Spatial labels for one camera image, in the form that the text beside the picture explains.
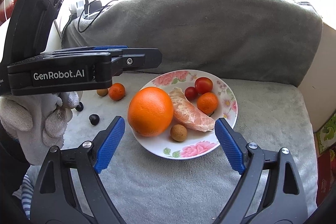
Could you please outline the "white gloved left hand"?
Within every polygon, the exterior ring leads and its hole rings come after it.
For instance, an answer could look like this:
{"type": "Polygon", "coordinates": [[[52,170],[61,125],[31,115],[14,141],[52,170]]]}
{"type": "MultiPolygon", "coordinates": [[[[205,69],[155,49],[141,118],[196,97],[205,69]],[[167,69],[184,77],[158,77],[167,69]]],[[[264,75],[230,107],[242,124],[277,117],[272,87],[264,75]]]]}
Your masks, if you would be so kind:
{"type": "Polygon", "coordinates": [[[1,124],[30,164],[41,165],[50,147],[63,147],[72,110],[82,95],[79,91],[1,97],[1,124]]]}

